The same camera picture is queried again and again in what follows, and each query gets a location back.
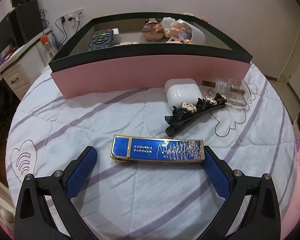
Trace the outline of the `blue gold cigarette box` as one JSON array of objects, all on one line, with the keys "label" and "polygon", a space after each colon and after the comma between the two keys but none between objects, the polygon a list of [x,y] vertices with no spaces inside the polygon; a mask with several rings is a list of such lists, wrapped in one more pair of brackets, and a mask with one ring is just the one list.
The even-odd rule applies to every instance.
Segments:
[{"label": "blue gold cigarette box", "polygon": [[142,138],[115,135],[110,157],[118,161],[200,163],[205,160],[201,140]]}]

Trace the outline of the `black flower hair clip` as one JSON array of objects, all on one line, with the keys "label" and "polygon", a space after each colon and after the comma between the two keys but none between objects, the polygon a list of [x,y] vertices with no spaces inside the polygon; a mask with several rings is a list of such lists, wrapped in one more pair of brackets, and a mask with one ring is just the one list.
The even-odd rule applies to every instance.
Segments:
[{"label": "black flower hair clip", "polygon": [[182,102],[180,107],[173,106],[172,115],[165,116],[165,121],[169,124],[165,130],[166,135],[170,138],[175,137],[203,114],[225,107],[227,101],[224,95],[217,93],[215,97],[203,96],[202,99],[198,98],[195,105]]}]

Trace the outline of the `pink winged doll figurine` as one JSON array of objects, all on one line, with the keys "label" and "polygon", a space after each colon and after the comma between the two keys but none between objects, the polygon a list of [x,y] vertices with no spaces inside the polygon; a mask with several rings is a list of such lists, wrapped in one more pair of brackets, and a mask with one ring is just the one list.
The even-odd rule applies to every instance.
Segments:
[{"label": "pink winged doll figurine", "polygon": [[183,40],[191,40],[192,30],[186,22],[175,21],[168,29],[164,29],[166,38],[182,38]]}]

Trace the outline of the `rose gold metal cup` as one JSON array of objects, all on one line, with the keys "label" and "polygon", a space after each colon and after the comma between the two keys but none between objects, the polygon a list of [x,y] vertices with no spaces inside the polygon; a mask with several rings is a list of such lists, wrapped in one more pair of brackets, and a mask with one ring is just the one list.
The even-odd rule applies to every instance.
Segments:
[{"label": "rose gold metal cup", "polygon": [[146,41],[159,41],[164,36],[162,24],[159,23],[155,18],[147,19],[142,28],[142,35]]}]

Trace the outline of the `black tv remote control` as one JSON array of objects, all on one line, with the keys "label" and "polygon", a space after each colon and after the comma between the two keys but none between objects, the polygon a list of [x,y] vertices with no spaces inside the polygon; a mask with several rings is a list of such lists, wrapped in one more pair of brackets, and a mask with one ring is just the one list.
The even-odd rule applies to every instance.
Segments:
[{"label": "black tv remote control", "polygon": [[113,41],[113,29],[99,30],[93,33],[87,51],[100,50],[111,47]]}]

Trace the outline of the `pink donut brick model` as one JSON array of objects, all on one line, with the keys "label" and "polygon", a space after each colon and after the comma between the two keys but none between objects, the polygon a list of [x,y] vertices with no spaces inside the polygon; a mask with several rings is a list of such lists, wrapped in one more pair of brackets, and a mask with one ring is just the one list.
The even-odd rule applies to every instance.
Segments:
[{"label": "pink donut brick model", "polygon": [[139,44],[139,42],[120,42],[118,44],[115,44],[115,46],[127,46],[127,45],[133,45],[133,44]]}]

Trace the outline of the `pink pig doll figurine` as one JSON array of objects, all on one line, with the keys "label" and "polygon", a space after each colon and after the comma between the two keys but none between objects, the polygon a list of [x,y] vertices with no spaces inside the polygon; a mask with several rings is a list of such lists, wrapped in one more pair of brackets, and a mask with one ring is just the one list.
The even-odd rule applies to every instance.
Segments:
[{"label": "pink pig doll figurine", "polygon": [[191,40],[183,39],[180,36],[172,36],[166,43],[193,44]]}]

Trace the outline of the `pink bed sheet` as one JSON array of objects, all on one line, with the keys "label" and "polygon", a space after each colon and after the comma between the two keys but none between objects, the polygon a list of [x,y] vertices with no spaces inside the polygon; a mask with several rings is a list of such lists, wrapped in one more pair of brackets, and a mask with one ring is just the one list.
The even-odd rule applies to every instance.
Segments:
[{"label": "pink bed sheet", "polygon": [[292,199],[281,226],[281,239],[284,239],[300,220],[300,138],[297,139],[296,182]]}]

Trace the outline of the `white earbuds case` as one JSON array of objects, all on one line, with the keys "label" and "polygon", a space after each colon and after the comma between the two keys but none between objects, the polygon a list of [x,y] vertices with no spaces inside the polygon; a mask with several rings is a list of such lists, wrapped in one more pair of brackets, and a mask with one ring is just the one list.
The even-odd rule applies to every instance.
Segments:
[{"label": "white earbuds case", "polygon": [[183,102],[196,105],[203,98],[199,86],[193,79],[169,79],[164,85],[167,103],[171,110],[180,108]]}]

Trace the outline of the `white desk with drawers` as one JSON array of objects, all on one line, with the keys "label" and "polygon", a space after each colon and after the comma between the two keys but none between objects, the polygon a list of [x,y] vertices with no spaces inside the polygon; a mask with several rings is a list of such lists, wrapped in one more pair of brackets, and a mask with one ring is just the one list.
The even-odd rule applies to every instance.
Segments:
[{"label": "white desk with drawers", "polygon": [[0,81],[4,80],[20,100],[42,72],[47,69],[48,62],[51,60],[40,41],[40,37],[50,34],[51,30],[50,27],[44,29],[42,33],[18,48],[0,66]]}]

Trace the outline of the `red-cap glass bottle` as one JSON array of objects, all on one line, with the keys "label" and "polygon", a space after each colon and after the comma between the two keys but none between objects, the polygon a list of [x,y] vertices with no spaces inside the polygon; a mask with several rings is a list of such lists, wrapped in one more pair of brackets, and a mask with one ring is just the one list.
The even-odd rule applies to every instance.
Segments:
[{"label": "red-cap glass bottle", "polygon": [[45,52],[49,55],[50,59],[53,59],[55,56],[55,49],[53,44],[51,43],[48,35],[42,35],[40,37],[40,42],[45,49]]}]

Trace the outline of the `black computer monitor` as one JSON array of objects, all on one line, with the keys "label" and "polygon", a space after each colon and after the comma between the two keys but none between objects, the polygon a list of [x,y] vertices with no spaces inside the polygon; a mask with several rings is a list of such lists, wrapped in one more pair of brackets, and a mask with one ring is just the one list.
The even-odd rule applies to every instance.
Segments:
[{"label": "black computer monitor", "polygon": [[17,48],[17,38],[15,36],[16,21],[11,13],[8,13],[0,21],[0,53],[2,53],[8,46]]}]

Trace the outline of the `pink black-rimmed storage box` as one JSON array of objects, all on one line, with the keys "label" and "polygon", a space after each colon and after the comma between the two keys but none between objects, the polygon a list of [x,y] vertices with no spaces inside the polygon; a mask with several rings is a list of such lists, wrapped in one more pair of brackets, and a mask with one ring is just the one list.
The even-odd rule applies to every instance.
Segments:
[{"label": "pink black-rimmed storage box", "polygon": [[[149,18],[171,17],[201,30],[206,44],[146,41],[142,28]],[[139,42],[87,51],[94,32],[118,28],[121,42]],[[252,55],[228,35],[196,16],[165,12],[130,12],[93,18],[50,61],[51,77],[66,98],[94,92],[163,87],[169,79],[196,83],[217,78],[242,80]]]}]

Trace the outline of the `black computer tower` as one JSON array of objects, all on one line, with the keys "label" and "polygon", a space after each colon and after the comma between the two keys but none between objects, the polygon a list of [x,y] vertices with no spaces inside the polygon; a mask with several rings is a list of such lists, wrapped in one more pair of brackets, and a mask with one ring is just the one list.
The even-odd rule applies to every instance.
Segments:
[{"label": "black computer tower", "polygon": [[15,7],[9,15],[15,47],[21,47],[44,30],[37,0]]}]

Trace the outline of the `wall power socket strip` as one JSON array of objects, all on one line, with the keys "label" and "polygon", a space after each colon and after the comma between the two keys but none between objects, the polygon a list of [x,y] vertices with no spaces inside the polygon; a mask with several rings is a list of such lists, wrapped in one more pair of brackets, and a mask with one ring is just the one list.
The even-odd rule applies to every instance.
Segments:
[{"label": "wall power socket strip", "polygon": [[64,18],[66,20],[66,22],[73,19],[81,19],[85,16],[85,10],[84,8],[79,8],[76,10],[73,10],[71,12],[67,12],[66,14],[62,14],[60,15],[60,18]]}]

